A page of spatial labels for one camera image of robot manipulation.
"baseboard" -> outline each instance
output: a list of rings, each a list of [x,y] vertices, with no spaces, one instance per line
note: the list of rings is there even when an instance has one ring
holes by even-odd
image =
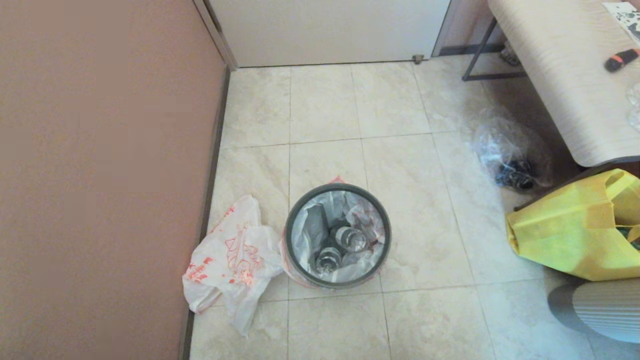
[[[207,182],[207,191],[205,193],[204,209],[202,211],[202,225],[200,226],[200,237],[198,243],[207,236],[207,226],[209,225],[209,215],[211,212],[211,199],[213,197],[213,185],[216,180],[216,169],[218,167],[218,155],[220,154],[220,143],[222,141],[222,126],[225,121],[225,112],[227,110],[227,95],[229,93],[229,81],[231,80],[231,71],[227,67],[225,69],[225,80],[222,86],[222,94],[216,114],[216,130],[214,134],[213,144],[211,147],[211,164],[209,165],[209,180]],[[180,342],[179,357],[182,360],[189,360],[191,356],[191,336],[193,335],[194,313],[187,308],[187,321],[184,325],[184,336]]]
[[[480,45],[444,46],[438,56],[475,54]],[[499,53],[504,49],[503,44],[486,44],[483,53]]]

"tile floor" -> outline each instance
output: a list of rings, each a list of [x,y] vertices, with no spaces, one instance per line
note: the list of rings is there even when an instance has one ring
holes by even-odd
[[[248,339],[221,304],[196,315],[192,359],[639,359],[637,346],[560,325],[546,294],[571,279],[509,248],[504,213],[528,197],[491,183],[460,124],[505,106],[552,143],[559,177],[575,165],[528,79],[463,83],[468,61],[232,74],[210,225],[250,193],[281,233],[305,192],[340,175],[384,204],[393,247],[350,290],[272,280]]]

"bench leg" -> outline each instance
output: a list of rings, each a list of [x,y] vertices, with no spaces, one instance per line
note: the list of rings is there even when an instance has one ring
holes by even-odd
[[[491,24],[489,24],[489,28],[486,30],[486,33],[484,33],[484,37],[480,42],[480,46],[478,46],[476,53],[474,54],[474,58],[471,59],[471,63],[469,64],[467,71],[462,76],[462,81],[523,78],[527,76],[526,72],[508,72],[505,74],[471,75],[471,70],[473,70],[474,66],[476,66],[476,62],[478,61],[480,54],[486,47],[486,42],[489,41],[489,37],[491,36],[491,33],[493,33],[493,30],[495,29],[495,26],[497,24],[498,24],[498,20],[496,20],[494,17],[493,20],[491,20]]]

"plastic bag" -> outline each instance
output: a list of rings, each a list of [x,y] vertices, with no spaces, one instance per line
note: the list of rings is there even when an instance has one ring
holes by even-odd
[[[262,225],[258,201],[245,195],[193,251],[182,276],[184,297],[201,313],[224,294],[231,324],[247,336],[258,299],[281,272],[278,235]]]
[[[516,254],[591,281],[640,275],[640,179],[611,170],[507,216]]]
[[[480,111],[462,132],[496,184],[521,193],[553,184],[547,145],[533,130],[515,122],[505,109]]]
[[[636,83],[627,90],[627,100],[633,105],[627,114],[627,122],[640,131],[640,83]]]
[[[332,183],[343,181],[338,177]],[[318,214],[317,209],[323,209],[322,213]],[[315,255],[321,250],[328,228],[343,221],[363,231],[368,239],[373,240],[372,246],[361,252],[347,254],[336,271],[320,274],[313,264]],[[365,275],[376,265],[384,249],[385,228],[380,214],[368,200],[347,191],[331,191],[314,197],[300,209],[294,220],[291,241],[293,257],[305,271],[324,281],[348,282]],[[281,249],[287,274],[296,282],[313,287],[289,264],[284,237]]]

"white door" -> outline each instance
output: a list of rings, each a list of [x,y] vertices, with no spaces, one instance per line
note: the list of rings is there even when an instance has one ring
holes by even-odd
[[[450,0],[209,0],[240,67],[431,56]]]

